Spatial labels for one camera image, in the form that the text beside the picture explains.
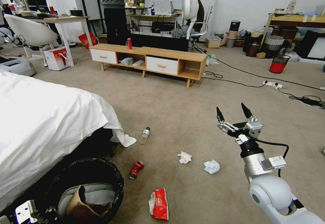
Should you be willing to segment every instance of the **white chair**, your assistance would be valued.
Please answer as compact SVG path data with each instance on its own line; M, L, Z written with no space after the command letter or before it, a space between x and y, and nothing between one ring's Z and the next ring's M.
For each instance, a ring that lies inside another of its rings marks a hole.
M23 43L27 58L30 61L43 59L44 66L47 67L43 47L49 44L51 48L54 48L52 43L58 38L57 34L48 26L38 22L8 14L5 14L4 18L15 35ZM26 48L33 47L38 47L42 55L31 56Z
M208 32L208 21L209 21L209 18L211 16L212 10L213 10L213 5L208 8L207 14L205 16L205 20L203 20L203 22L195 22L195 24L204 24L204 28L203 29L201 28L201 32L199 32L197 34L191 34L190 35L189 52L193 48L195 48L195 45L194 45L195 44L195 39L198 40L199 37L205 35Z

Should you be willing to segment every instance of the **crumpled tissue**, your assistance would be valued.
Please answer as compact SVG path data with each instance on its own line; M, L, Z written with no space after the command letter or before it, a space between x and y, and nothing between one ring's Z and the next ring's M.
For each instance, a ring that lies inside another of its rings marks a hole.
M207 162L205 162L203 164L205 166L204 170L207 171L210 174L214 174L214 173L220 171L220 165L215 160L207 161Z
M192 161L191 160L192 155L189 155L188 153L185 153L183 151L181 151L180 154L178 154L177 156L180 156L179 162L181 164L187 164L189 161Z

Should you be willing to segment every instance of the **brown paper bag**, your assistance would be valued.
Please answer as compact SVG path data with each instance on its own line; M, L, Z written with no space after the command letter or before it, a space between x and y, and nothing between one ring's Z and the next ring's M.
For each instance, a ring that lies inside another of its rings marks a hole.
M112 203L108 203L105 206L87 203L85 187L80 185L67 207L67 214L78 217L85 224L91 224L95 223L98 218L104 217L111 208Z

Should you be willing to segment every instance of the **man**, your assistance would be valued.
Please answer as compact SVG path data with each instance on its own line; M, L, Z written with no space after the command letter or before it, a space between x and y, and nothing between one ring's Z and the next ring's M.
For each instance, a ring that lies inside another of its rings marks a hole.
M124 0L102 0L107 43L125 45L127 39Z
M203 5L201 3L200 0L198 0L198 4L199 4L199 10L197 12L197 18L196 18L196 22L203 22L204 20L204 8ZM189 29L189 25L190 25L191 21L187 20L187 23L185 26L182 27L178 27L174 30L171 31L172 36L175 38L180 38L182 36L186 36L187 30ZM191 30L190 34L194 34L194 33L199 33L201 31L203 24L194 24L193 29Z

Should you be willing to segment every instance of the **white drawer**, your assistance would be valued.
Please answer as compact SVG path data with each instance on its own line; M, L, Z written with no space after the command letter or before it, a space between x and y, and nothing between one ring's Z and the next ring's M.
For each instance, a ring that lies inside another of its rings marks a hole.
M178 60L147 56L147 70L177 75Z
M116 64L116 57L114 51L90 49L90 53L94 61Z

